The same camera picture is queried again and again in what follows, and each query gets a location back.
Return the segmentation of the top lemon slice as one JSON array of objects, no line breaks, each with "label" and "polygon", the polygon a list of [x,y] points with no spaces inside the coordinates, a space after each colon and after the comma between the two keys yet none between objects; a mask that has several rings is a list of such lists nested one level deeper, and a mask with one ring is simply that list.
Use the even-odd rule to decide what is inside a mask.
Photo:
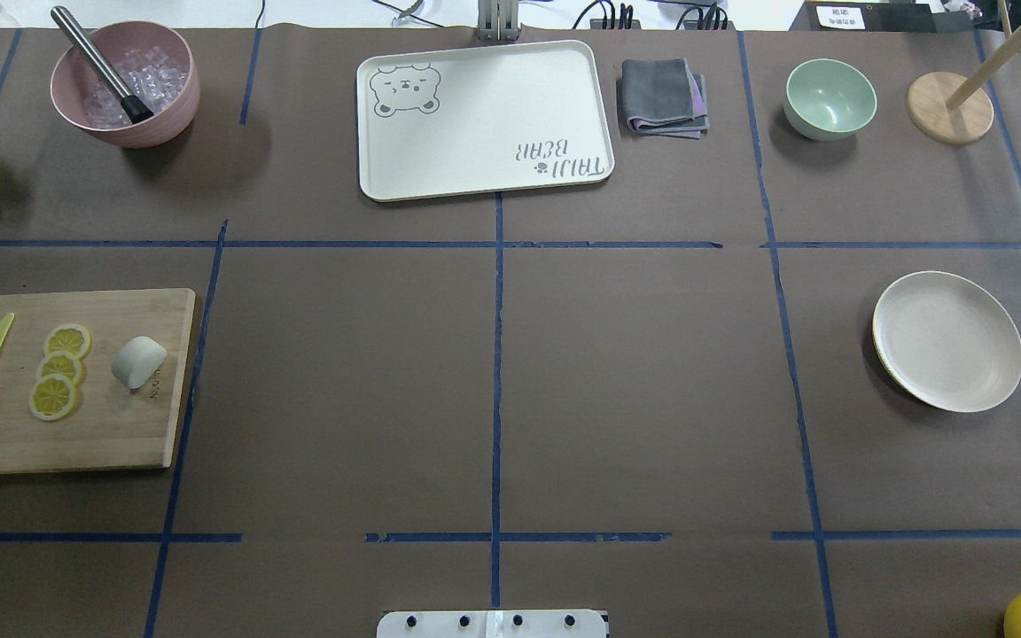
[{"label": "top lemon slice", "polygon": [[44,354],[69,353],[82,359],[89,354],[93,338],[82,324],[62,323],[46,335],[42,350]]}]

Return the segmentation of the folded grey purple cloth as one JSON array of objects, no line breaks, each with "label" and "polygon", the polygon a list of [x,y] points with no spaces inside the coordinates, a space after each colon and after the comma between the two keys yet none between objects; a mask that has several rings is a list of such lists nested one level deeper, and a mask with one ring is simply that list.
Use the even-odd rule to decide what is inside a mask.
[{"label": "folded grey purple cloth", "polygon": [[620,111],[632,132],[698,140],[710,128],[704,76],[685,59],[621,62]]}]

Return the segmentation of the cream bear tray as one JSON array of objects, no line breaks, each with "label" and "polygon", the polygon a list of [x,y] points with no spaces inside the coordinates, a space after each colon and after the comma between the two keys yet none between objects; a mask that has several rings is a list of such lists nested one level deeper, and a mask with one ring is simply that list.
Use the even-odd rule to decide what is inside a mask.
[{"label": "cream bear tray", "polygon": [[592,184],[615,167],[578,40],[376,56],[356,100],[358,183],[377,202]]}]

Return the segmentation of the bamboo cutting board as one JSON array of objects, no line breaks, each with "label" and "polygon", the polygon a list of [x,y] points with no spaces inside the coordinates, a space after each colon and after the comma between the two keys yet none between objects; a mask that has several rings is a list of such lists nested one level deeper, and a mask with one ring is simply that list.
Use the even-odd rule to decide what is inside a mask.
[{"label": "bamboo cutting board", "polygon": [[[166,468],[173,459],[188,367],[196,294],[188,288],[0,295],[0,320],[13,314],[0,350],[0,475],[65,470]],[[92,336],[78,401],[45,423],[27,399],[44,345],[61,324]],[[133,338],[152,338],[166,359],[129,389],[111,373]]]}]

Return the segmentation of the wooden mug tree stand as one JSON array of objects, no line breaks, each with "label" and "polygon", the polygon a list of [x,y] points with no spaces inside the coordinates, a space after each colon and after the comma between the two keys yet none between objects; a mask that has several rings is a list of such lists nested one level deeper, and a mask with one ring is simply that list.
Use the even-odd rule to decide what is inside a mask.
[{"label": "wooden mug tree stand", "polygon": [[912,81],[907,94],[910,118],[928,137],[951,145],[975,143],[993,128],[995,105],[986,83],[1021,54],[1021,24],[1010,24],[1008,9],[1000,9],[1003,42],[975,73],[925,73]]}]

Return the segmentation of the lemon slice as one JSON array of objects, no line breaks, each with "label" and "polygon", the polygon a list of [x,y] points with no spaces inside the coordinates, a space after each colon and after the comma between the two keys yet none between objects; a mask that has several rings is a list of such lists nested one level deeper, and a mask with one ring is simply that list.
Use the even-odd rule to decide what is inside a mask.
[{"label": "lemon slice", "polygon": [[72,413],[80,403],[80,392],[69,376],[50,373],[35,381],[27,400],[32,418],[53,423]]},{"label": "lemon slice", "polygon": [[42,350],[44,354],[69,353],[82,359],[89,354],[93,338],[82,324],[62,323],[46,335]]},{"label": "lemon slice", "polygon": [[81,359],[72,352],[54,351],[41,359],[40,366],[35,372],[35,379],[41,380],[53,375],[64,376],[70,384],[77,386],[84,376],[84,366]]}]

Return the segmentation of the clear ice cubes pile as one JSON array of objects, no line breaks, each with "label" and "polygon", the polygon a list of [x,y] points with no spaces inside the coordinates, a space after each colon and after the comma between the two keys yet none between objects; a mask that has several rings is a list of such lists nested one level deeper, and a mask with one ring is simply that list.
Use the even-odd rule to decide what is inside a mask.
[{"label": "clear ice cubes pile", "polygon": [[[182,92],[190,75],[190,65],[171,56],[161,47],[142,51],[129,50],[114,62],[114,69],[151,110],[158,114],[171,106]],[[131,124],[119,99],[97,78],[89,96],[82,100],[88,122],[93,128],[113,129]]]}]

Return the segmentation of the cream round plate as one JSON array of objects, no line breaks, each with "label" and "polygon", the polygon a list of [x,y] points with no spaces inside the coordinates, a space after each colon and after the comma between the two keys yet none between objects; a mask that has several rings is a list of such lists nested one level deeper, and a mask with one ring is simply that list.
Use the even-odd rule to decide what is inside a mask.
[{"label": "cream round plate", "polygon": [[952,272],[911,272],[871,320],[880,363],[917,400],[955,413],[996,408],[1021,383],[1021,335],[984,287]]}]

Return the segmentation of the bottom lemon slice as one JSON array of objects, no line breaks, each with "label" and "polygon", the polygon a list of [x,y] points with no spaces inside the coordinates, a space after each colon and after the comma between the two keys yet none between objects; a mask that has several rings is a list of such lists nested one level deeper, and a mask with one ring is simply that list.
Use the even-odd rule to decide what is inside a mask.
[{"label": "bottom lemon slice", "polygon": [[80,403],[80,392],[69,376],[50,373],[35,381],[27,400],[32,418],[53,423],[72,413]]}]

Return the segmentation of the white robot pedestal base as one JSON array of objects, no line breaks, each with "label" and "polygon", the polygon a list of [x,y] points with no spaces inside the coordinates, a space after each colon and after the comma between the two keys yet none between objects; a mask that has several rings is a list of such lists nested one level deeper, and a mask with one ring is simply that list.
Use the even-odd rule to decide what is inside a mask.
[{"label": "white robot pedestal base", "polygon": [[397,611],[377,637],[607,637],[607,614],[591,609]]}]

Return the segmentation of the middle lemon slice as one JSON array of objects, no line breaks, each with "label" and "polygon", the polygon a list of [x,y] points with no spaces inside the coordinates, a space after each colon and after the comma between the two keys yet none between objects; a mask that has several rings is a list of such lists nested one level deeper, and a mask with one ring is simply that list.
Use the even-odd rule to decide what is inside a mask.
[{"label": "middle lemon slice", "polygon": [[35,372],[35,379],[41,380],[53,375],[64,376],[70,384],[77,386],[84,376],[84,366],[81,359],[72,352],[54,351],[41,359],[40,366]]}]

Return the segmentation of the green bowl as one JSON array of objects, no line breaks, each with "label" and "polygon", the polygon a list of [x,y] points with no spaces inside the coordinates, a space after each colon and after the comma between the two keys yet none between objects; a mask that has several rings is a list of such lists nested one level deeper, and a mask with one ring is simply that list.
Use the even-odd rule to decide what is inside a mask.
[{"label": "green bowl", "polygon": [[859,69],[835,59],[810,59],[785,83],[783,114],[809,140],[844,140],[874,120],[877,93]]}]

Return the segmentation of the pink bowl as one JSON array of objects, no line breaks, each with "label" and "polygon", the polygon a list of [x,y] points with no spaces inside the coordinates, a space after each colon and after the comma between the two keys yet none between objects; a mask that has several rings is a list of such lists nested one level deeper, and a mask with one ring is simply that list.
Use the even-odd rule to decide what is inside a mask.
[{"label": "pink bowl", "polygon": [[114,62],[129,50],[146,51],[161,47],[171,56],[187,62],[190,75],[178,99],[149,120],[113,129],[93,128],[82,108],[82,100],[89,96],[98,76],[90,69],[85,57],[72,47],[62,54],[61,60],[54,67],[50,86],[52,103],[66,121],[72,122],[97,140],[119,148],[151,148],[165,143],[193,121],[201,97],[201,83],[190,45],[174,29],[165,24],[133,20],[103,26],[90,32],[89,37],[113,67]]}]

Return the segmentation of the metal black-tipped muddler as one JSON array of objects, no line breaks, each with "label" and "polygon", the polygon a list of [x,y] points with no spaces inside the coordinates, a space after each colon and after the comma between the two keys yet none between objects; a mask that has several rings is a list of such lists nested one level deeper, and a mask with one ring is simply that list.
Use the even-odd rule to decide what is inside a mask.
[{"label": "metal black-tipped muddler", "polygon": [[72,46],[85,57],[86,61],[97,73],[107,89],[117,98],[121,110],[131,124],[138,124],[149,120],[154,116],[154,112],[147,106],[142,98],[137,96],[129,85],[121,80],[116,68],[110,64],[100,49],[90,40],[89,34],[85,32],[72,13],[64,5],[53,5],[50,15],[54,24],[72,42]]}]

